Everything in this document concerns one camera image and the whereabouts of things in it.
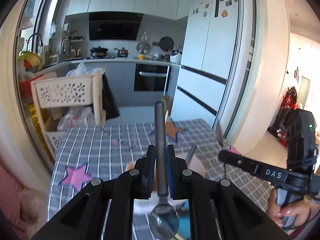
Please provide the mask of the person's right hand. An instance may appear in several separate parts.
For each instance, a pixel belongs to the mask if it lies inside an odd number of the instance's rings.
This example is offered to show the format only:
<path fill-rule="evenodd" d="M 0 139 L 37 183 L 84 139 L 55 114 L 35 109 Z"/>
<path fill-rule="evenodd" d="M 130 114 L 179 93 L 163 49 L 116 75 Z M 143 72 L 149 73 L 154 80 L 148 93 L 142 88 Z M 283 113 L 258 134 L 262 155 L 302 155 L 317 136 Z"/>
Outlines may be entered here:
<path fill-rule="evenodd" d="M 312 203 L 306 197 L 285 207 L 278 206 L 276 198 L 277 190 L 273 188 L 268 198 L 266 214 L 281 228 L 284 227 L 284 223 L 281 221 L 283 217 L 295 216 L 293 226 L 301 226 L 308 220 L 308 217 L 319 210 L 319 204 Z"/>

